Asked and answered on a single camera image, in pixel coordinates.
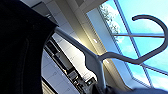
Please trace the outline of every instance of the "black fabric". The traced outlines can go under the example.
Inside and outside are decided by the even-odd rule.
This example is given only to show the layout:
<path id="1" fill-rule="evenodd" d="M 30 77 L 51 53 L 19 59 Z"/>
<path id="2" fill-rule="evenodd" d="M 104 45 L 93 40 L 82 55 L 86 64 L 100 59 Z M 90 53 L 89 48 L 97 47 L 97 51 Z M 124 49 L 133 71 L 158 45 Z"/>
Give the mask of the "black fabric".
<path id="1" fill-rule="evenodd" d="M 97 84 L 94 84 L 92 88 L 92 94 L 105 94 L 105 92 L 103 92 Z"/>
<path id="2" fill-rule="evenodd" d="M 0 92 L 41 94 L 41 56 L 56 27 L 19 0 L 0 1 Z"/>

